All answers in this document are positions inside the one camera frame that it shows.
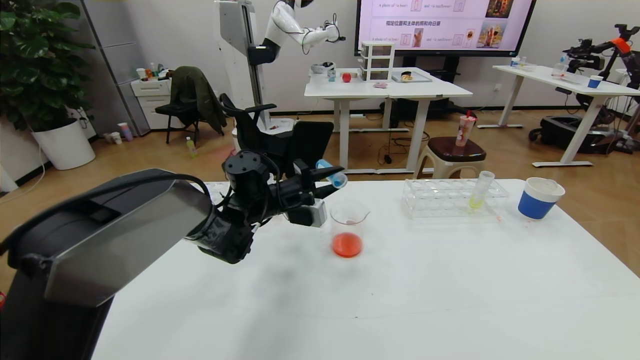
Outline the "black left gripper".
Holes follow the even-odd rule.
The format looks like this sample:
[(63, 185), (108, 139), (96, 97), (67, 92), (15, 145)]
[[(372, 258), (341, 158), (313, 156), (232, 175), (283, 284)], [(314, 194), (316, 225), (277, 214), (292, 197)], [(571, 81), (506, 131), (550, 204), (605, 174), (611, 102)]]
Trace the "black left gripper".
[(315, 182), (343, 182), (343, 167), (327, 166), (312, 169), (302, 159), (293, 162), (294, 175), (279, 180), (269, 186), (275, 203), (280, 207), (302, 207), (313, 203), (314, 199), (326, 199), (339, 189), (333, 184), (317, 186)]

